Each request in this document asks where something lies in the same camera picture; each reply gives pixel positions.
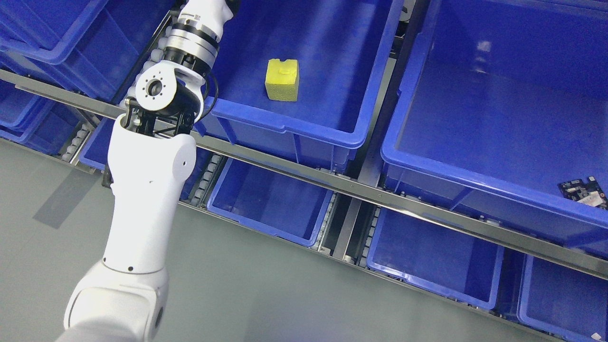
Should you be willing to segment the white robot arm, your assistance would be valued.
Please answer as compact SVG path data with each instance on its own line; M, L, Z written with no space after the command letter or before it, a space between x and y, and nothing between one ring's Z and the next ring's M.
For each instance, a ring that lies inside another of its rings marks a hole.
M78 282L59 342L149 342L169 296L166 257L185 181L196 163L190 132L206 117L211 69L238 0L189 0L161 59L147 68L113 124L108 150L114 211L104 255Z

